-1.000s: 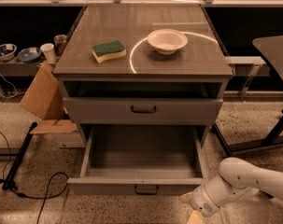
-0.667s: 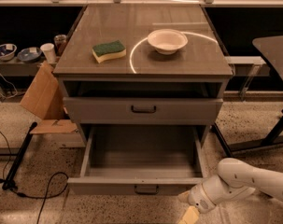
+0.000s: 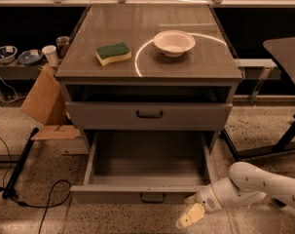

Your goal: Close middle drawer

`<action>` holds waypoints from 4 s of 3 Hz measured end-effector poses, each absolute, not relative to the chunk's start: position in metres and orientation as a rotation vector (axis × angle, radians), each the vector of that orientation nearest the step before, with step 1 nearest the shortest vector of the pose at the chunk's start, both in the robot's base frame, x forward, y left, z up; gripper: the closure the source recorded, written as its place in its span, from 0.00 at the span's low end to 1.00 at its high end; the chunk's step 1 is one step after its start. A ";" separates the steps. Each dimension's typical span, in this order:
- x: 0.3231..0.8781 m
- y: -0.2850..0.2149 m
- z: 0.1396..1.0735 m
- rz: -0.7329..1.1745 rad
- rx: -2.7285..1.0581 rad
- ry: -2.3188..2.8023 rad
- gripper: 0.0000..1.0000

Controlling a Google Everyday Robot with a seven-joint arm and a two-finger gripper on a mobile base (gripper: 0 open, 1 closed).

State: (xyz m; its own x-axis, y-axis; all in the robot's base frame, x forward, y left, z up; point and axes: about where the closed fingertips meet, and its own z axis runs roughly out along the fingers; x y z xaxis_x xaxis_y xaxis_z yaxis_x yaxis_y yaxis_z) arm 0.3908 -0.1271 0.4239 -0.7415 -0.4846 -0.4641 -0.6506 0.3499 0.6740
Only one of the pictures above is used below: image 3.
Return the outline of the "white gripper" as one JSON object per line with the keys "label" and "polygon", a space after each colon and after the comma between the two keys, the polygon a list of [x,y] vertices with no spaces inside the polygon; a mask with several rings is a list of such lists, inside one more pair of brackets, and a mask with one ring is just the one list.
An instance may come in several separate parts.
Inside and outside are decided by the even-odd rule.
{"label": "white gripper", "polygon": [[224,208],[226,193],[226,188],[214,183],[201,188],[197,193],[185,198],[185,204],[194,205],[190,206],[176,220],[176,227],[179,229],[186,228],[201,220],[205,212],[215,213],[222,210]]}

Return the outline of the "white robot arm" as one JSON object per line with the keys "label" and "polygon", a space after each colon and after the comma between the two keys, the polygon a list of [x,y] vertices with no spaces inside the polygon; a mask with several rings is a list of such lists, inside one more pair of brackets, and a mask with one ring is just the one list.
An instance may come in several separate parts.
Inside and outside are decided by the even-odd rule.
{"label": "white robot arm", "polygon": [[226,177],[200,189],[185,199],[187,210],[176,221],[186,228],[226,206],[246,206],[267,195],[295,209],[295,178],[266,172],[246,162],[234,163]]}

